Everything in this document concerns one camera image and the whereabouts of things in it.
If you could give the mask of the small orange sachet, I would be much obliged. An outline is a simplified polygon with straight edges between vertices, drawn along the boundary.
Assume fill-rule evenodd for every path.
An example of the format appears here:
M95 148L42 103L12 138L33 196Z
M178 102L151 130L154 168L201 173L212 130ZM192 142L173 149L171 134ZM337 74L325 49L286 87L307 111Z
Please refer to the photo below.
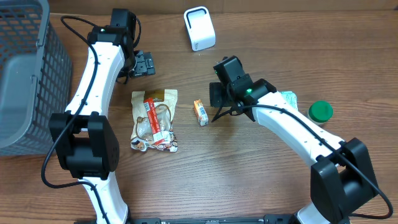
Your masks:
M195 111L195 114L196 114L196 117L197 117L199 125L200 126L208 125L209 118L208 118L208 115L207 115L207 113L205 111L205 108L203 106L202 101L201 100L195 100L193 102L193 104L194 104L193 109Z

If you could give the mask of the beige snack pouch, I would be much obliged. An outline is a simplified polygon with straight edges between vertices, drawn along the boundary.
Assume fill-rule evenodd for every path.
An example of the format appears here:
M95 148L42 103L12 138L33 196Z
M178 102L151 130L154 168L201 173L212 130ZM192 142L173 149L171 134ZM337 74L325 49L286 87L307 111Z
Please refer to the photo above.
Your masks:
M178 91L171 89L131 93L133 130L131 148L177 152L173 120Z

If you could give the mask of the teal tissue pack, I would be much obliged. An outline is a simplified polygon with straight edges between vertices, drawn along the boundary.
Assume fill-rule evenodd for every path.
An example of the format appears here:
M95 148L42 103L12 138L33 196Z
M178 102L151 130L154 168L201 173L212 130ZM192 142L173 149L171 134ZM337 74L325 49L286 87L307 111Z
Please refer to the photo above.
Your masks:
M293 107L295 110L299 110L298 109L298 104L297 104L297 95L294 92L292 92L292 91L282 91L281 95L282 95L283 99L291 107Z

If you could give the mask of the red stick packet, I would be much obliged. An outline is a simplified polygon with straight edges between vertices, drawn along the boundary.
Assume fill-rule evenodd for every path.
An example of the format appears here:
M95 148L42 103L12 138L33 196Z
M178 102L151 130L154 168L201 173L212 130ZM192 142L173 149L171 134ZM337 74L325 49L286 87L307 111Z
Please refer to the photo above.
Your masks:
M150 122L150 128L152 131L153 135L153 142L155 145L165 143L166 137L164 133L162 132L160 125L159 125L159 120L157 118L157 113L155 110L155 104L153 102L152 98L147 98L146 100L143 101L144 103L144 108L146 109L147 112L147 117Z

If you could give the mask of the green lidded jar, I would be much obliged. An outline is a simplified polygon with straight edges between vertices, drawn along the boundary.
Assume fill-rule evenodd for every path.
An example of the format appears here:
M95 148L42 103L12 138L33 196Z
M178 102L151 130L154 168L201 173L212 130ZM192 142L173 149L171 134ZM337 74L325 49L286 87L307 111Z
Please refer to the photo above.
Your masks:
M333 116L333 107L327 101L316 101L309 107L307 118L317 125L322 125Z

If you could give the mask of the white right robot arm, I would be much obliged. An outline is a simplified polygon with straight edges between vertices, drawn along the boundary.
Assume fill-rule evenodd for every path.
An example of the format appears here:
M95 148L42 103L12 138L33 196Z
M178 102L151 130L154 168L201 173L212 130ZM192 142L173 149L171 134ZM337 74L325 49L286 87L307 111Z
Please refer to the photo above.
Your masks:
M252 81L236 56L225 57L213 69L219 80L210 83L211 106L228 106L229 114L245 114L270 129L309 166L312 202L296 213L294 222L348 223L357 209L378 195L363 142L345 141L313 123L268 81Z

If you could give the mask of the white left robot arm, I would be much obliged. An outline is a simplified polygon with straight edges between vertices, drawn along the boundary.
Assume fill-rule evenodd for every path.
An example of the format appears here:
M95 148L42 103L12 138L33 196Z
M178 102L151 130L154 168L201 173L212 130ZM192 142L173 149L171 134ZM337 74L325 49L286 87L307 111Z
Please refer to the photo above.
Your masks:
M116 180L119 142L108 121L118 78L155 74L152 55L136 50L141 22L128 9L113 9L106 26L93 25L87 37L88 58L78 89L63 113L53 113L53 145L41 178L50 188L84 186L96 212L93 223L131 223L131 213Z

